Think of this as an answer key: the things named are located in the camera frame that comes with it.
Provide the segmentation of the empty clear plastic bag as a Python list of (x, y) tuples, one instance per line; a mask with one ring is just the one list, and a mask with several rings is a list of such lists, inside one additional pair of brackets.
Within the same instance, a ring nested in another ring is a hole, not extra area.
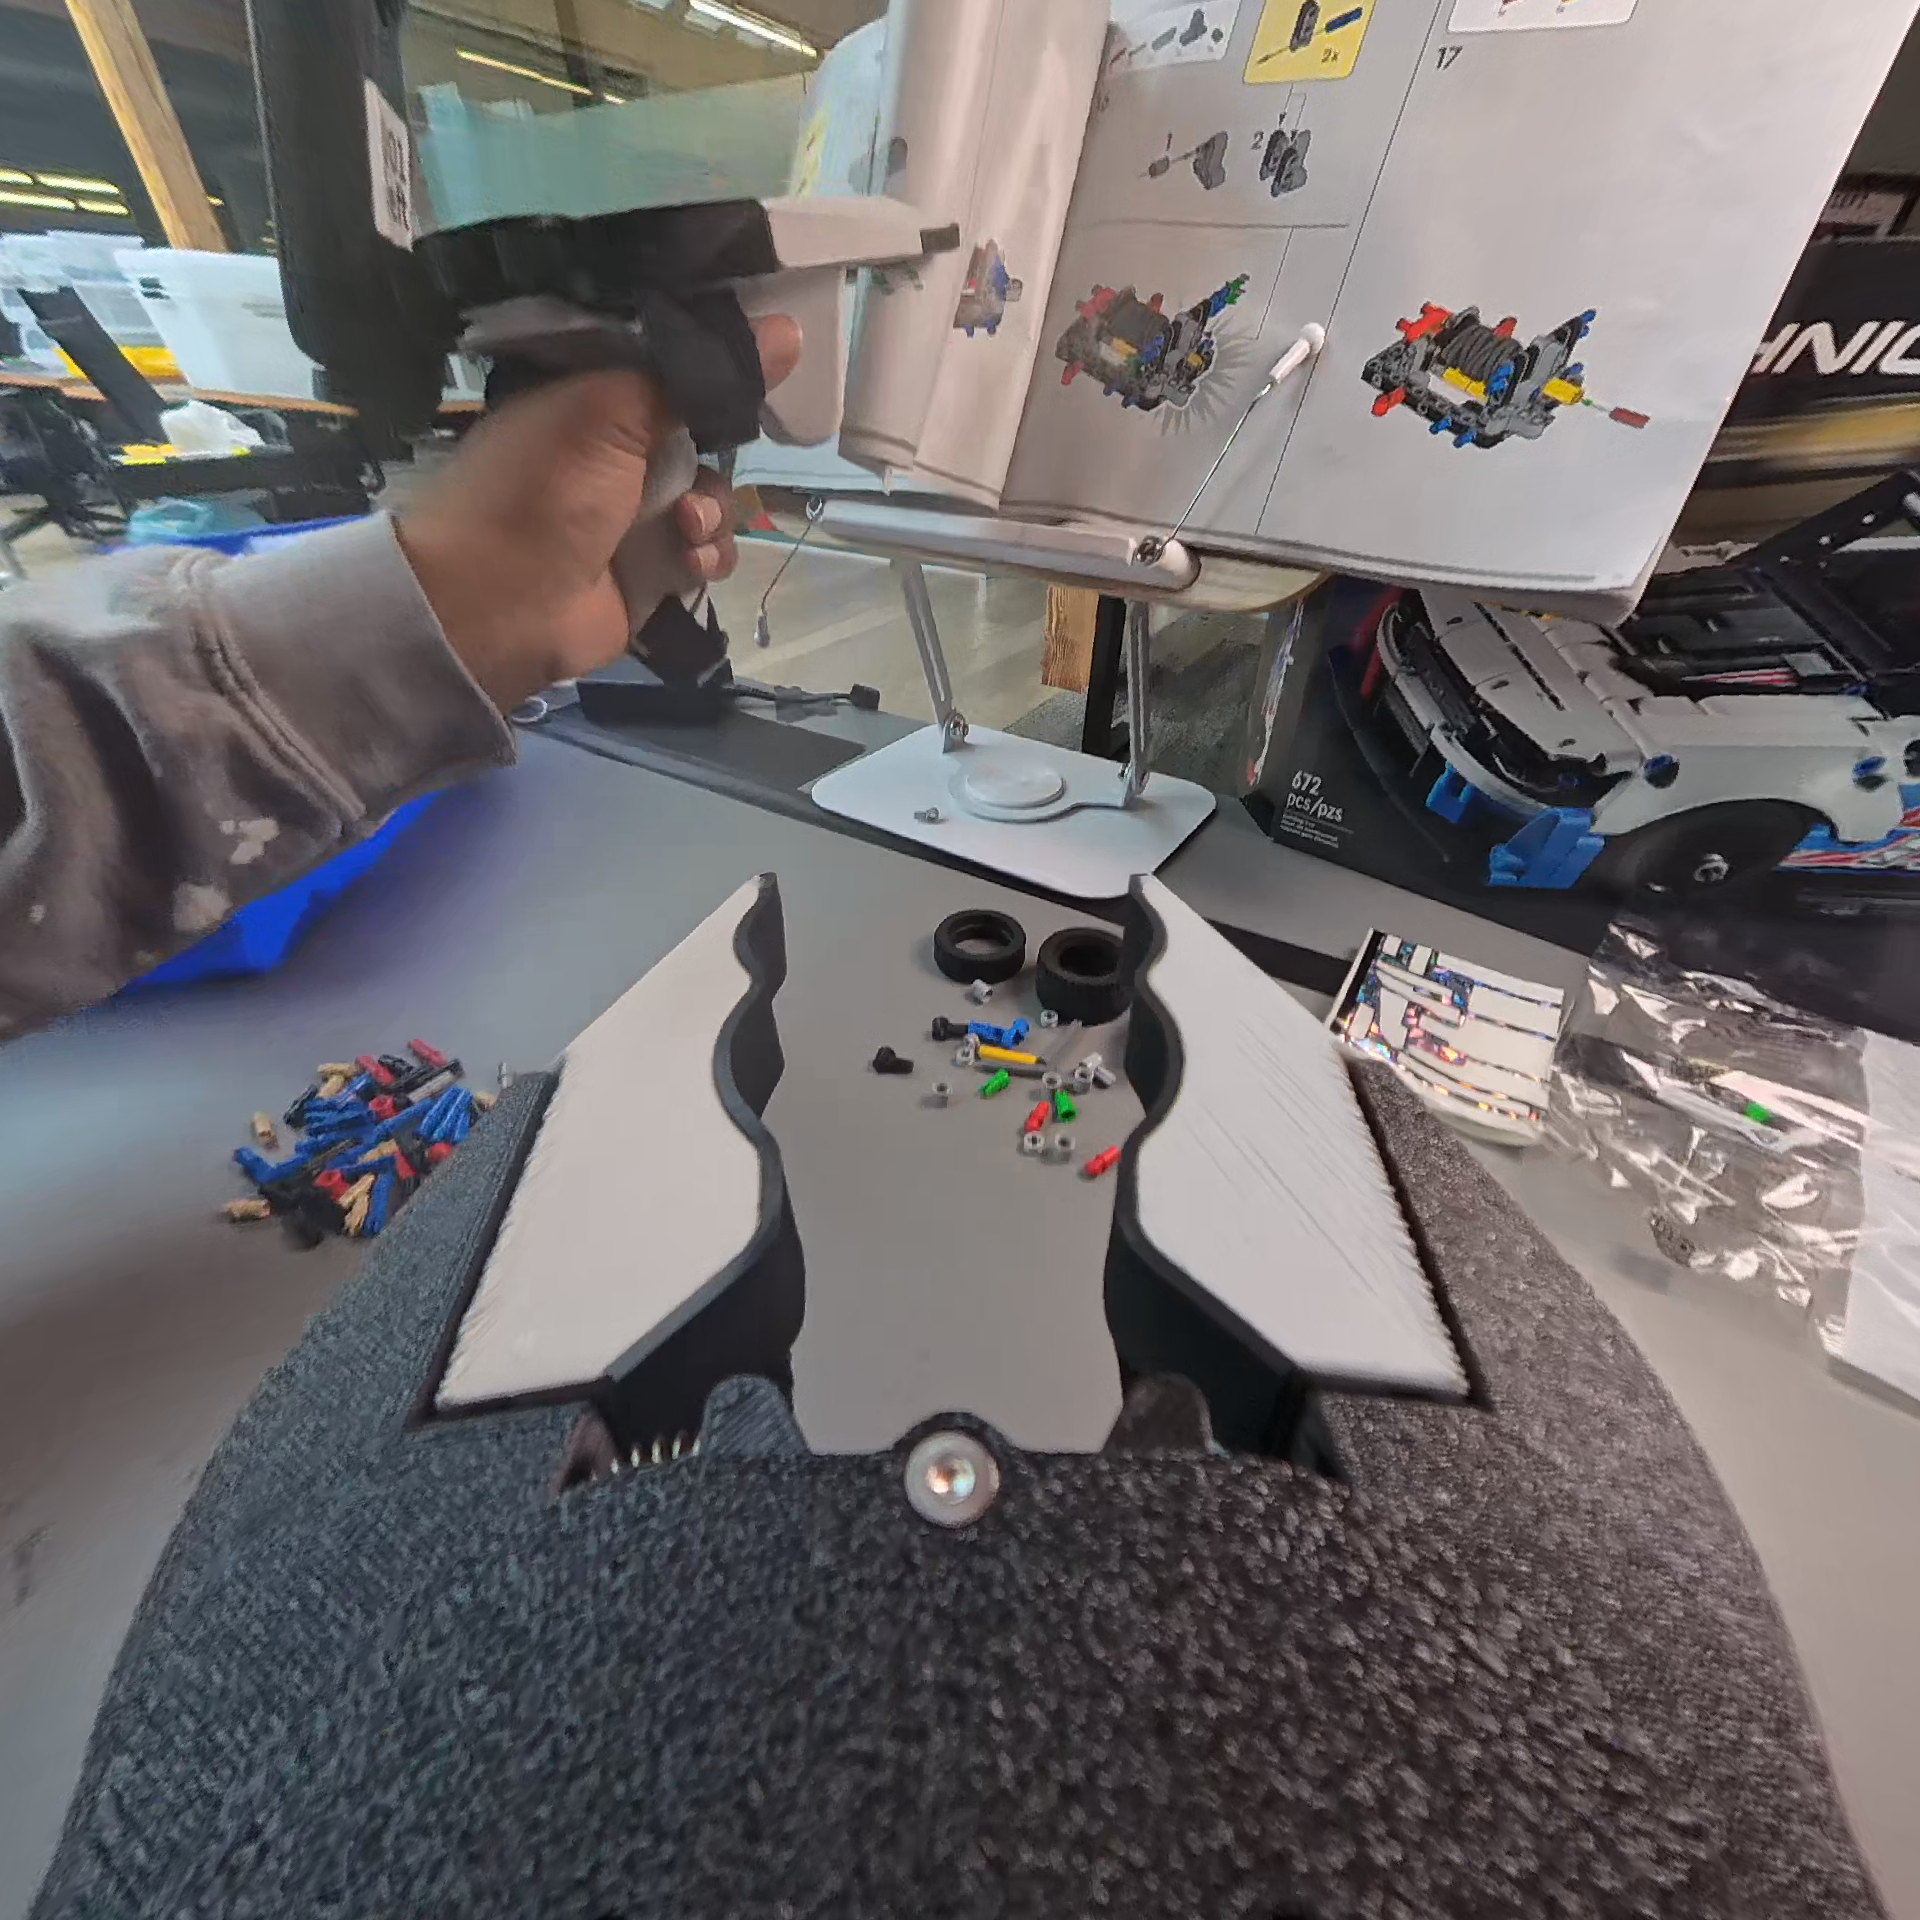
[(1674, 1267), (1789, 1309), (1842, 1373), (1916, 1402), (1915, 1046), (1613, 921), (1556, 1046), (1544, 1136)]

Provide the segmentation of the grey desk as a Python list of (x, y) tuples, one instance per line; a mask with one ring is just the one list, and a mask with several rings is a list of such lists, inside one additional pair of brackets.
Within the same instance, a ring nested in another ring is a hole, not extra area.
[[(1019, 1099), (876, 1079), (951, 995), (925, 937), (1001, 902), (1031, 937), (1092, 916), (669, 774), (547, 727), (459, 786), (270, 978), (116, 999), (5, 1046), (5, 1914), (30, 1903), (115, 1648), (180, 1505), (358, 1245), (232, 1226), (229, 1153), (320, 1060), (424, 1038), (491, 1090), (541, 1069), (760, 870), (781, 876), (785, 1073), (769, 1099), (804, 1235), (798, 1418), (876, 1449), (962, 1406), (1090, 1449), (1118, 1404), (1103, 1319), (1111, 1176), (1019, 1153)], [(1371, 925), (1518, 978), (1543, 942), (1270, 847), (1214, 820), (1167, 883), (1344, 958)], [(1473, 1145), (1665, 1378), (1786, 1618), (1850, 1820), (1915, 1914), (1915, 1412), (1836, 1371), (1772, 1293), (1667, 1262), (1589, 1168)]]

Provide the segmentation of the white book stand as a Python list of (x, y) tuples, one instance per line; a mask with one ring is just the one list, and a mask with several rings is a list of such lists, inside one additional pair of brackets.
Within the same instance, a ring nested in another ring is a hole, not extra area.
[[(826, 543), (895, 563), (933, 716), (826, 774), (816, 803), (924, 850), (1072, 899), (1123, 893), (1211, 813), (1189, 779), (1150, 773), (1151, 614), (1250, 614), (1314, 583), (1233, 549), (1204, 515), (1262, 513), (1271, 468), (1326, 342), (1328, 299), (1111, 310), (1049, 324), (1031, 349), (856, 324), (831, 453), (874, 479), (809, 479)], [(1128, 691), (1123, 759), (1050, 749), (968, 720), (925, 575), (933, 567), (1090, 588), (1116, 610)]]

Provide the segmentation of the wooden side table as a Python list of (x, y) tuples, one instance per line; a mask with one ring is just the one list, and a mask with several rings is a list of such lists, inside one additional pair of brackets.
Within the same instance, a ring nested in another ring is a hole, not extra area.
[[(1271, 622), (1284, 610), (1210, 610), (1151, 602), (1146, 635), (1146, 727), (1151, 766), (1230, 787), (1230, 762), (1241, 749), (1248, 699), (1262, 671)], [(1049, 696), (1012, 722), (1014, 734), (1080, 749), (1123, 755), (1123, 678), (1111, 686), (1106, 744), (1083, 740), (1094, 707), (1092, 673), (1106, 662), (1098, 631), (1098, 596), (1090, 588), (1049, 588), (1044, 610), (1040, 681)]]

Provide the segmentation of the wooden work table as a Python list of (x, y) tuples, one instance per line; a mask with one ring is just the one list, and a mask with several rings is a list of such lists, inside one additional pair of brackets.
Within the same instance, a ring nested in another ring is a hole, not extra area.
[[(130, 427), (116, 413), (115, 403), (93, 381), (84, 377), (51, 377), (51, 374), (39, 374), (39, 371), (3, 371), (3, 387), (8, 393), (51, 393), (71, 410), (80, 410), (84, 415), (95, 419), (95, 422), (108, 419), (111, 433), (116, 437), (130, 433)], [(355, 423), (362, 419), (351, 405), (323, 400), (323, 398), (217, 393), (217, 390), (193, 390), (182, 384), (159, 384), (156, 398), (160, 407), (171, 407), (171, 405), (197, 398), (229, 413), (260, 410), (260, 413), (275, 413), (281, 419), (288, 419), (288, 415), (327, 419), (335, 423), (340, 422)], [(482, 415), (482, 410), (484, 410), (484, 403), (478, 398), (453, 398), (453, 400), (445, 400), (435, 410), (435, 419), (428, 427), (398, 429), (398, 433), (420, 437), (428, 429), (465, 429)]]

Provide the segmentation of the toy race car box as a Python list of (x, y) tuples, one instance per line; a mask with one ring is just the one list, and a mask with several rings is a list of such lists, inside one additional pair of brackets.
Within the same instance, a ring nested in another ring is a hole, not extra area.
[(1915, 1038), (1915, 271), (1915, 221), (1811, 242), (1629, 617), (1354, 579), (1271, 614), (1258, 830), (1561, 947), (1654, 921)]

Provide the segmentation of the pile of small lego pins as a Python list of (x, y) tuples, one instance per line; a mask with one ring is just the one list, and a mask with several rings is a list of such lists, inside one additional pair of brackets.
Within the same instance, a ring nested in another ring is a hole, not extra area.
[(275, 1222), (302, 1249), (383, 1235), (491, 1114), (497, 1095), (424, 1041), (324, 1060), (283, 1111), (254, 1111), (232, 1168), (232, 1228)]

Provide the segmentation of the scatter of mixed lego pieces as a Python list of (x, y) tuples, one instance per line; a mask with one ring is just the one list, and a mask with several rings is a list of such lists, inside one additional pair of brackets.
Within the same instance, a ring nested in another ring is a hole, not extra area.
[[(1058, 1020), (1034, 999), (975, 980), (962, 1007), (929, 1017), (912, 1042), (876, 1042), (869, 1073), (911, 1090), (915, 1111), (973, 1114), (1023, 1163), (1103, 1183), (1120, 1158), (1123, 1027)], [(1044, 1097), (1049, 1127), (1023, 1136), (1023, 1116)]]

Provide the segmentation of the wooden pillar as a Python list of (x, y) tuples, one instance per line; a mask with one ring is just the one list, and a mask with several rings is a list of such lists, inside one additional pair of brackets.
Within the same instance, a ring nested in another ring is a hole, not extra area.
[(215, 208), (132, 1), (65, 1), (65, 11), (165, 243), (180, 253), (227, 253)]

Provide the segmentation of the person's left hand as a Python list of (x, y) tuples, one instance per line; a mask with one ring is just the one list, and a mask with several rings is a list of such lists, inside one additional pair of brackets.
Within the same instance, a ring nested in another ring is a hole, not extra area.
[(733, 491), (709, 471), (653, 519), (632, 593), (614, 571), (649, 459), (679, 429), (653, 371), (571, 371), (484, 419), (400, 509), (419, 591), (501, 712), (616, 660), (639, 599), (657, 606), (733, 571)]

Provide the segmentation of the white instruction booklet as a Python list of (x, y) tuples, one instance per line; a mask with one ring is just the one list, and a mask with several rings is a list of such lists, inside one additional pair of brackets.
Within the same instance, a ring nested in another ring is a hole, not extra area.
[(829, 146), (867, 552), (1224, 606), (1280, 567), (1622, 608), (1915, 5), (890, 5)]

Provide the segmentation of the person's left forearm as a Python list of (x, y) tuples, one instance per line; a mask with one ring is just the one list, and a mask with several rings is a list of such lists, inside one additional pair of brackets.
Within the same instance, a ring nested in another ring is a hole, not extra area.
[(251, 557), (130, 549), (8, 588), (5, 1041), (513, 759), (389, 515)]

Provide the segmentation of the sticker sheet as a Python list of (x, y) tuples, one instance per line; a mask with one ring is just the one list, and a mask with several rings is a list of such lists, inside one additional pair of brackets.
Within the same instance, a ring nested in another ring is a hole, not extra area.
[(1566, 994), (1371, 929), (1326, 1015), (1331, 1041), (1390, 1069), (1431, 1116), (1494, 1145), (1537, 1145)]

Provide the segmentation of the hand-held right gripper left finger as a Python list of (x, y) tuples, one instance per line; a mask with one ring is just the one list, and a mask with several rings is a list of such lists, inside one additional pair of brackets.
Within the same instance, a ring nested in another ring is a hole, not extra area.
[(792, 1397), (796, 1214), (765, 1121), (781, 883), (739, 883), (556, 1060), (449, 1326), (435, 1412), (703, 1412)]

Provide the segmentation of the black power adapter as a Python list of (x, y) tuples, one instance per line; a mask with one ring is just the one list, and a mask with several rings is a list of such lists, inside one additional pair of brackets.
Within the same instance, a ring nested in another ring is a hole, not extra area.
[(713, 726), (735, 705), (740, 686), (726, 671), (707, 678), (657, 678), (643, 660), (618, 660), (575, 681), (579, 716), (603, 730)]

